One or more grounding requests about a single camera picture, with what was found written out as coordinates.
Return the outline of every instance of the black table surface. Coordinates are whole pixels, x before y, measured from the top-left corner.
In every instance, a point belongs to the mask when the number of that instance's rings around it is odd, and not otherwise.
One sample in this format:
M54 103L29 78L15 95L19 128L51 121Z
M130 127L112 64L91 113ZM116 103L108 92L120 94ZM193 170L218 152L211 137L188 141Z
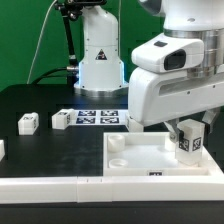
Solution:
M0 93L0 139L6 156L0 177L101 176L103 133L126 132L124 126L73 126L53 130L51 116L60 109L127 109L127 96L88 98L66 85L15 85ZM18 135L24 113L39 114L33 136ZM223 168L224 116L208 139L208 150ZM146 131L166 131L163 124ZM224 223L224 202L113 202L0 205L0 223Z

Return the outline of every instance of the small white cube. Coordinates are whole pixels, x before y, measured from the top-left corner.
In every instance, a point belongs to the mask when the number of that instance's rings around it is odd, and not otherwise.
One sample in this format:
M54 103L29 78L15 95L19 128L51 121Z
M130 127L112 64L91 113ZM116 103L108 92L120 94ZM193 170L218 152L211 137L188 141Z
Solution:
M205 125L188 119L178 123L184 132L184 138L177 143L176 159L187 165L194 165L201 160Z
M39 116L37 113L24 114L18 122L19 135L33 135L39 127Z
M75 110L62 109L52 116L52 128L64 130L72 123L73 120L75 120L75 118Z
M144 126L132 119L129 113L125 114L125 125L129 132L143 132Z

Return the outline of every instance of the white box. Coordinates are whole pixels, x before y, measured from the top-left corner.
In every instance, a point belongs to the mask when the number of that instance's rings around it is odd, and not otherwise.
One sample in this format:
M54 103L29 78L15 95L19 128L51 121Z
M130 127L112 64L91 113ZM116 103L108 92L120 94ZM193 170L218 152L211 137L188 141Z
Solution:
M19 135L33 135L39 127L39 115L37 113L24 114L18 122Z
M66 129L76 118L75 110L62 109L52 116L53 129Z

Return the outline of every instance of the white robot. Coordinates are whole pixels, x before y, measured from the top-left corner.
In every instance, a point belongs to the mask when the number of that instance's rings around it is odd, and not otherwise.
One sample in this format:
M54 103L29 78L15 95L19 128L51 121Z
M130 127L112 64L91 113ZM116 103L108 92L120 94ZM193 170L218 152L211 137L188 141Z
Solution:
M139 67L129 83L129 114L143 126L166 122L176 141L175 119L207 111L203 121L212 125L224 105L224 1L139 3L165 16L165 24L164 33L132 53Z
M74 87L76 93L92 97L128 92L124 64L118 55L118 21L101 8L103 4L106 0L65 0L61 6L63 16L71 20L83 18L84 58L79 63L79 81Z

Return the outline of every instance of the white platform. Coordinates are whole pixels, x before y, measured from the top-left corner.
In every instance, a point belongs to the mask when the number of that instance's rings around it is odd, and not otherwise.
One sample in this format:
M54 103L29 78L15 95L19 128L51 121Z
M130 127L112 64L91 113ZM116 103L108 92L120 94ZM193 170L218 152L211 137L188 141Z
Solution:
M114 134L104 134L104 176L0 178L0 203L224 200L224 175L206 149L189 167L176 161L168 133L119 133L124 151L108 153ZM109 168L114 158L128 166Z
M108 150L110 136L124 136L125 147L119 152ZM113 168L111 161L118 161ZM128 164L122 167L122 161ZM178 162L175 144L169 133L106 133L104 135L104 176L223 176L205 148L199 163L188 166Z

